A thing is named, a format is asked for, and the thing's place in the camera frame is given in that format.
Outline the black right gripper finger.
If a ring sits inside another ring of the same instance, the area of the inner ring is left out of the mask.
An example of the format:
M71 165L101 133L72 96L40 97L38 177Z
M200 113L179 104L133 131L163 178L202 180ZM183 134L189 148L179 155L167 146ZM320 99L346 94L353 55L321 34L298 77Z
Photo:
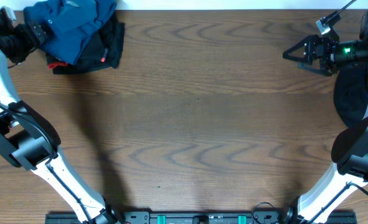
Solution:
M298 68L302 70L309 71L311 73L316 73L324 77L331 77L333 74L329 70L317 69L305 63L298 63Z
M295 44L293 47L283 52L283 58L294 62L312 62L314 60L314 47L319 40L318 35L309 35ZM302 57L293 55L297 50L303 50Z

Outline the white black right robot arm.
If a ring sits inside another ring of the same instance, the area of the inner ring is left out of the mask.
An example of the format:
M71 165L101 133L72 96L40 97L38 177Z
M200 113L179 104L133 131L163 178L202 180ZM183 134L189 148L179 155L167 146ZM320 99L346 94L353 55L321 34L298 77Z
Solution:
M337 75L334 105L347 126L334 141L332 163L305 194L286 208L280 223L356 223L352 213L335 209L350 194L368 184L368 10L359 39L343 42L334 30L341 20L334 11L316 21L318 35L309 35L283 52L298 68L330 77Z

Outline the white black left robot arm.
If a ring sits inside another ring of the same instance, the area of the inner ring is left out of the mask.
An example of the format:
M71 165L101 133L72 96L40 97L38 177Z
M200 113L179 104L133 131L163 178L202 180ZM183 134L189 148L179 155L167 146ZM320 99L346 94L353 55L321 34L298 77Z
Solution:
M69 164L54 127L22 101L9 74L43 44L48 34L37 22L14 26L14 11L0 9L0 156L44 179L74 210L80 223L124 223Z

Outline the blue polo shirt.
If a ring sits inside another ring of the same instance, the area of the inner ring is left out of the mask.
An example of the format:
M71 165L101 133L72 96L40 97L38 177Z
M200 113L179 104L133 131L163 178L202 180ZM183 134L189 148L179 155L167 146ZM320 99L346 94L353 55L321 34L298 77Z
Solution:
M24 20L36 21L49 33L40 49L75 65L93 34L110 19L114 0L48 0L25 7Z

